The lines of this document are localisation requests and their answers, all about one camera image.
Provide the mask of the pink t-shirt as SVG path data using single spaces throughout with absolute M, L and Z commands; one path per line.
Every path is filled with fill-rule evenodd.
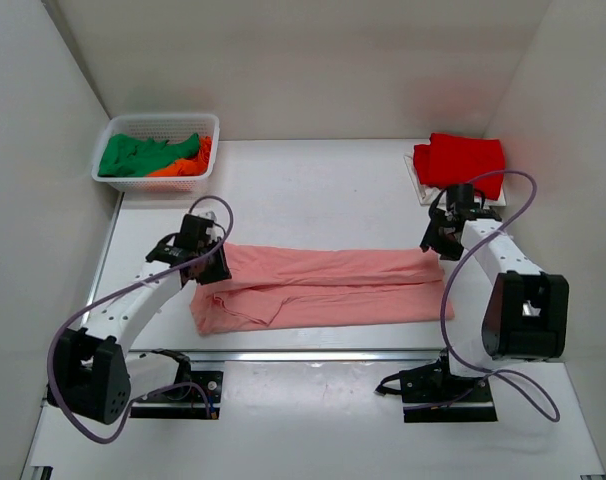
M 190 304 L 202 336 L 451 320 L 434 253 L 226 247 L 231 277 L 200 286 Z

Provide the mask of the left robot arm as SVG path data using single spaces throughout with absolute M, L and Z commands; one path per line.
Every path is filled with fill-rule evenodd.
M 66 328 L 54 343 L 49 402 L 110 425 L 129 403 L 161 389 L 180 398 L 191 389 L 188 356 L 164 348 L 134 355 L 132 346 L 161 308 L 190 282 L 228 280 L 223 228 L 211 211 L 186 214 L 178 232 L 147 254 L 125 292 L 100 305 L 79 328 Z

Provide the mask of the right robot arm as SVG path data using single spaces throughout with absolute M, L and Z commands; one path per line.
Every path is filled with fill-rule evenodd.
M 499 214 L 470 183 L 439 192 L 428 210 L 420 248 L 456 264 L 474 259 L 492 291 L 477 337 L 464 344 L 445 339 L 443 362 L 431 376 L 432 391 L 454 400 L 479 378 L 503 366 L 558 359 L 565 350 L 569 283 L 544 272 L 505 232 Z

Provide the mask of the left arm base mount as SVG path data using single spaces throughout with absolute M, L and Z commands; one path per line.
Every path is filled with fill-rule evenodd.
M 199 363 L 183 352 L 170 352 L 179 363 L 176 383 L 190 386 L 148 395 L 131 410 L 134 419 L 217 420 L 220 417 L 224 371 L 221 363 Z

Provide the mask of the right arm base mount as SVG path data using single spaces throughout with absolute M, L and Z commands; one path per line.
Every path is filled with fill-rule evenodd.
M 498 421 L 489 381 L 454 375 L 445 352 L 433 363 L 384 377 L 375 393 L 399 396 L 406 424 Z

